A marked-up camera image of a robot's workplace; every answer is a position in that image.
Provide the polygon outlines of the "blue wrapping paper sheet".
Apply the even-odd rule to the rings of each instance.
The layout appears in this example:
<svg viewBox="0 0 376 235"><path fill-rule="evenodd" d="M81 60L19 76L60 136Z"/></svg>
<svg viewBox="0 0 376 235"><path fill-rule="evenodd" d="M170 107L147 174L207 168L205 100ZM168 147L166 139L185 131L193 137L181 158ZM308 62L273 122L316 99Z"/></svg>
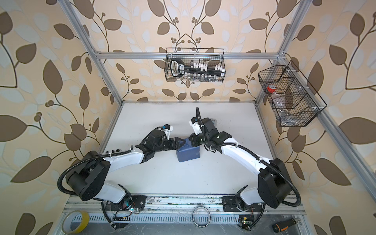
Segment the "blue wrapping paper sheet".
<svg viewBox="0 0 376 235"><path fill-rule="evenodd" d="M177 159L180 163L200 158L200 147L193 147L189 138L176 150Z"/></svg>

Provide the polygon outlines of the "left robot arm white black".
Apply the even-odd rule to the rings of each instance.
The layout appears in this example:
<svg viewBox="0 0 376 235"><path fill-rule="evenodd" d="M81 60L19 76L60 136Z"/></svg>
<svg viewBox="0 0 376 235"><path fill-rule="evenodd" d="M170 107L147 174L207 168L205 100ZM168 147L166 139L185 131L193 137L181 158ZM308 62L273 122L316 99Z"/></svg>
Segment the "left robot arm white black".
<svg viewBox="0 0 376 235"><path fill-rule="evenodd" d="M62 193L78 196L82 201L92 199L121 202L126 197L127 190L119 184L109 183L107 175L130 165L145 163L157 152L179 150L186 140L170 138L171 130L169 125L156 127L138 145L127 151L105 154L89 152L59 176L58 189Z"/></svg>

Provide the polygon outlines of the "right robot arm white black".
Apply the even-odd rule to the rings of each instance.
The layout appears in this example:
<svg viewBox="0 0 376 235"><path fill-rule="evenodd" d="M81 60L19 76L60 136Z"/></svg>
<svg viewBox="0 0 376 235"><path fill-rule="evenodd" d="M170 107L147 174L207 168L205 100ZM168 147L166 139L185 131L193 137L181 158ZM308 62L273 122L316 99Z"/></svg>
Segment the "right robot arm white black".
<svg viewBox="0 0 376 235"><path fill-rule="evenodd" d="M280 204L297 207L302 199L279 158L273 160L255 154L242 146L232 135L219 132L210 118L193 117L190 126L194 133L189 137L194 147L204 146L207 151L229 156L248 169L256 178L256 183L247 185L236 193L237 205L246 210L256 203L271 208Z"/></svg>

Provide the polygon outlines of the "black tool set in basket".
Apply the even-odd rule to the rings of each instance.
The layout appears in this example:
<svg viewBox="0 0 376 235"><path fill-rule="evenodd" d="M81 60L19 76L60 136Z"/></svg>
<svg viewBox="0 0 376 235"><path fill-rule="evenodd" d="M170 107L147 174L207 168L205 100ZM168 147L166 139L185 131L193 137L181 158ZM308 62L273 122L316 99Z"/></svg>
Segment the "black tool set in basket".
<svg viewBox="0 0 376 235"><path fill-rule="evenodd" d="M215 68L210 68L205 63L195 63L185 65L181 59L172 59L169 65L172 76L174 77L224 77L226 70L222 66L216 65Z"/></svg>

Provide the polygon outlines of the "red capped plastic bottle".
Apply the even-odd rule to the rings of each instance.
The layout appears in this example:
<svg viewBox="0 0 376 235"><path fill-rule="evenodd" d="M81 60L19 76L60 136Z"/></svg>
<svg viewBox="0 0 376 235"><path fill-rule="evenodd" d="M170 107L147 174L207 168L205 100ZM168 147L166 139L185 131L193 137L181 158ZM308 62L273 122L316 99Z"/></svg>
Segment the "red capped plastic bottle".
<svg viewBox="0 0 376 235"><path fill-rule="evenodd" d="M269 84L267 86L267 91L268 91L268 93L270 94L271 97L278 96L277 87L274 84Z"/></svg>

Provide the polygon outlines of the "orange black screwdriver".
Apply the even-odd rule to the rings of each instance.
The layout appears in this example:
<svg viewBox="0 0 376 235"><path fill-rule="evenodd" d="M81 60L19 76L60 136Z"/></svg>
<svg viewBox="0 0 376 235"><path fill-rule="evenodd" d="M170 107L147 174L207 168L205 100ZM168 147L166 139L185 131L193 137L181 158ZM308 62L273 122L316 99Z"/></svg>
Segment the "orange black screwdriver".
<svg viewBox="0 0 376 235"><path fill-rule="evenodd" d="M273 224L271 227L272 227L272 229L275 233L280 233L280 232L287 230L289 227L296 225L297 222L298 222L298 220L290 218L290 219L285 220L285 221L279 221L279 222Z"/></svg>

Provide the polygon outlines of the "yellow tape roll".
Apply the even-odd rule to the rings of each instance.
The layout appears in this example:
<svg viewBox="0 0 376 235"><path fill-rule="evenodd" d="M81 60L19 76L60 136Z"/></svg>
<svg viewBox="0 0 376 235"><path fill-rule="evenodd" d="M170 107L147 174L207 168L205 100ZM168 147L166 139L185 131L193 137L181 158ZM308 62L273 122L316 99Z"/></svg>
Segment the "yellow tape roll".
<svg viewBox="0 0 376 235"><path fill-rule="evenodd" d="M90 216L85 211L73 211L63 220L62 231L67 235L81 233L89 224Z"/></svg>

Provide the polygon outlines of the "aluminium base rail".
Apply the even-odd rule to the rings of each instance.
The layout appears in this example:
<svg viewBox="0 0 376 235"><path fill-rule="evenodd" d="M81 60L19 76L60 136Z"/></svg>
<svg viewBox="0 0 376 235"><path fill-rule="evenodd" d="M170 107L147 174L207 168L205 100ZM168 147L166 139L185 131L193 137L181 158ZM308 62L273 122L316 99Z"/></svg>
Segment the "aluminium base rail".
<svg viewBox="0 0 376 235"><path fill-rule="evenodd" d="M188 212L197 206L204 206L211 212L223 212L228 202L223 201L225 195L221 194L134 194L132 198L136 207L143 208L142 212ZM100 212L99 201L89 200L83 202L77 196L71 196L63 212L84 210L88 212Z"/></svg>

